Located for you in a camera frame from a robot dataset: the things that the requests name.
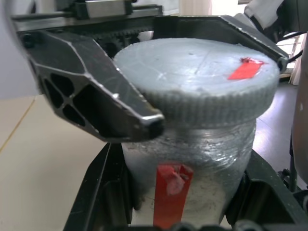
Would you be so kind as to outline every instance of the beige tabletop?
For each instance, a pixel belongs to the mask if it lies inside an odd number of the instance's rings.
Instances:
[[[61,231],[103,146],[42,96],[0,101],[0,230]]]

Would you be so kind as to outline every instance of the red label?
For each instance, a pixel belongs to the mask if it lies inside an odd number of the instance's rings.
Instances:
[[[247,79],[253,78],[259,71],[264,62],[251,58],[242,58],[243,63],[228,79]]]
[[[169,229],[181,221],[192,177],[185,165],[157,167],[153,225]]]

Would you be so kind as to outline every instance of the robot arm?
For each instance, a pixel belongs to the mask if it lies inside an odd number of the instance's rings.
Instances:
[[[307,8],[305,0],[252,0],[236,18],[277,43],[286,33],[308,30]]]

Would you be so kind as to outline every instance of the gray lid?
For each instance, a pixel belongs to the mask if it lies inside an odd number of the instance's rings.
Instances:
[[[253,78],[228,79],[247,57],[265,64]],[[270,106],[279,79],[276,63],[258,51],[194,38],[136,43],[114,62],[169,124],[180,127],[219,128],[255,119]]]

